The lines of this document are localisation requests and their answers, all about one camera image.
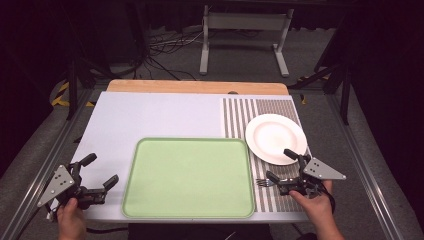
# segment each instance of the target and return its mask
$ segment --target metal stand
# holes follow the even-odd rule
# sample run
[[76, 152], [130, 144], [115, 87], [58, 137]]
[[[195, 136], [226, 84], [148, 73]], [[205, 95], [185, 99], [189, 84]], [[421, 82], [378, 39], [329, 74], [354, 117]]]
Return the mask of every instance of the metal stand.
[[287, 14], [239, 14], [239, 13], [212, 13], [205, 5], [203, 15], [203, 46], [200, 59], [200, 75], [208, 73], [209, 60], [209, 29], [254, 29], [281, 31], [278, 44], [273, 44], [275, 57], [283, 77], [289, 76], [282, 49], [287, 37], [290, 22], [293, 17], [293, 9]]

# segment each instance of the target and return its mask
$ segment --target dark floor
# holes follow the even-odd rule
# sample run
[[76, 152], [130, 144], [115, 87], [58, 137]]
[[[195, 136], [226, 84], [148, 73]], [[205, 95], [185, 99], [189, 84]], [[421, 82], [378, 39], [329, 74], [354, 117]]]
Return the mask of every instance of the dark floor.
[[[263, 32], [248, 41], [234, 33], [217, 34], [210, 40], [209, 71], [206, 76], [198, 74], [200, 43], [193, 42], [173, 54], [160, 54], [154, 58], [166, 68], [188, 72], [197, 80], [282, 82], [290, 85], [295, 83], [298, 77], [313, 73], [315, 63], [332, 34], [332, 30], [289, 32], [283, 49], [290, 72], [289, 78], [282, 78], [279, 74], [270, 50], [272, 40], [278, 39], [278, 36], [269, 32]], [[113, 70], [125, 68], [127, 66], [114, 66]], [[181, 79], [191, 79], [188, 74], [174, 74]], [[172, 79], [166, 71], [148, 64], [137, 70], [136, 77]], [[124, 78], [133, 78], [133, 74]], [[89, 99], [97, 100], [99, 93], [106, 89], [106, 83], [107, 81], [99, 80], [95, 90], [89, 93]], [[320, 84], [314, 83], [307, 90], [290, 91], [290, 94], [294, 98], [311, 152], [348, 176], [347, 181], [337, 182], [334, 189], [337, 201], [335, 217], [343, 234], [347, 239], [424, 239], [414, 211], [388, 169], [354, 92], [352, 91], [349, 105], [350, 125], [347, 127], [341, 124], [337, 113], [340, 94], [326, 96], [317, 90]], [[80, 93], [80, 98], [84, 97], [83, 91]], [[300, 94], [305, 95], [306, 104], [302, 104]], [[68, 108], [56, 106], [23, 147], [0, 180], [1, 234], [16, 226], [9, 226], [16, 218], [28, 219], [27, 215], [15, 216], [15, 213], [29, 214], [35, 210], [22, 211], [27, 204], [21, 205], [21, 202], [28, 199], [26, 193], [33, 187], [31, 184], [39, 175], [41, 166], [46, 159], [54, 159], [55, 165], [71, 160], [78, 147], [74, 140], [83, 135], [92, 110], [93, 107], [82, 107], [75, 119], [66, 121]], [[63, 136], [64, 126], [69, 126], [70, 123], [72, 126], [65, 129], [68, 133], [66, 138], [63, 142], [58, 142], [58, 137]], [[61, 144], [63, 148], [52, 156], [52, 150], [57, 149], [57, 144]], [[381, 206], [385, 209], [376, 210], [376, 207]], [[21, 239], [56, 239], [57, 226], [49, 223], [45, 215], [44, 209], [41, 210], [28, 225]], [[109, 229], [126, 224], [96, 222], [89, 223], [89, 226]], [[298, 226], [305, 233], [313, 231], [310, 223], [298, 223]], [[275, 240], [299, 237], [299, 233], [290, 224], [273, 223], [271, 233]], [[127, 232], [88, 235], [88, 239], [127, 238]]]

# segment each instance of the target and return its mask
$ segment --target light green tray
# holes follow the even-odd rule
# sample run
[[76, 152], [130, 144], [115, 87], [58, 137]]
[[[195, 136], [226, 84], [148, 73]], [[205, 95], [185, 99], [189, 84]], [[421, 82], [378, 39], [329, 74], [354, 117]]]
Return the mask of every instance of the light green tray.
[[129, 218], [246, 218], [254, 211], [246, 143], [145, 138], [122, 205]]

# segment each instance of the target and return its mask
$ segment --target gray carpet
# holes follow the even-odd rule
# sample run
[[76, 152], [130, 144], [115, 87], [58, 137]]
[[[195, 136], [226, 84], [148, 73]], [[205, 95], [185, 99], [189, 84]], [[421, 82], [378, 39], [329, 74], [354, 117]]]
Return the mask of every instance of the gray carpet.
[[[274, 43], [274, 39], [278, 39], [278, 34], [272, 32], [262, 32], [255, 38], [246, 38], [240, 34], [228, 32], [216, 34], [210, 40], [211, 52], [206, 76], [198, 74], [201, 54], [201, 44], [199, 43], [193, 42], [173, 54], [160, 54], [155, 59], [168, 69], [189, 72], [197, 80], [282, 82], [290, 85], [295, 83], [298, 77], [313, 73], [315, 63], [332, 34], [332, 30], [289, 32], [283, 48], [290, 72], [289, 78], [282, 78], [279, 73], [277, 62], [271, 51], [271, 44]], [[146, 66], [149, 70], [141, 66], [137, 70], [137, 78], [172, 79], [166, 71]], [[127, 66], [115, 66], [113, 70], [120, 71], [125, 68]], [[181, 79], [191, 79], [184, 73], [174, 72], [174, 74]], [[132, 74], [124, 76], [124, 78], [132, 77]], [[99, 81], [91, 100], [97, 99], [100, 91], [106, 88], [106, 82]], [[317, 82], [312, 84], [309, 90], [290, 91], [290, 93], [295, 100], [312, 154], [348, 177], [346, 181], [335, 182], [336, 221], [347, 239], [386, 239], [363, 182], [354, 167], [349, 144], [337, 124], [338, 116], [331, 110], [329, 96], [316, 90], [320, 84]], [[306, 104], [301, 103], [300, 93], [306, 96]], [[0, 180], [0, 213], [2, 216], [0, 218], [0, 234], [3, 235], [8, 227], [25, 197], [27, 189], [31, 187], [32, 180], [59, 136], [61, 128], [65, 124], [67, 110], [67, 107], [55, 107]], [[92, 110], [92, 107], [84, 107], [69, 138], [65, 141], [66, 148], [59, 155], [59, 163], [71, 160], [78, 147], [78, 144], [73, 141], [83, 135]], [[404, 239], [424, 239], [413, 210], [393, 179], [375, 144], [353, 91], [349, 105], [349, 122], [349, 128], [387, 201], [401, 235]], [[57, 225], [45, 220], [45, 215], [45, 210], [42, 209], [28, 225], [21, 239], [56, 239]], [[305, 233], [313, 231], [310, 223], [297, 223], [297, 225]], [[89, 222], [89, 226], [97, 229], [109, 229], [126, 225]], [[299, 237], [290, 224], [272, 224], [271, 232], [276, 240], [294, 240]], [[127, 239], [127, 233], [89, 234], [88, 239]]]

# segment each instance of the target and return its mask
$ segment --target black curtain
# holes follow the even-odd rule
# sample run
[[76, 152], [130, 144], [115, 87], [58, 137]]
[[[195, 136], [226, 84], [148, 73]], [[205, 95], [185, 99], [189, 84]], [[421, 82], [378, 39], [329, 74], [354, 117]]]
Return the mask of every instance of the black curtain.
[[52, 111], [50, 93], [66, 69], [49, 16], [36, 1], [0, 3], [0, 176]]

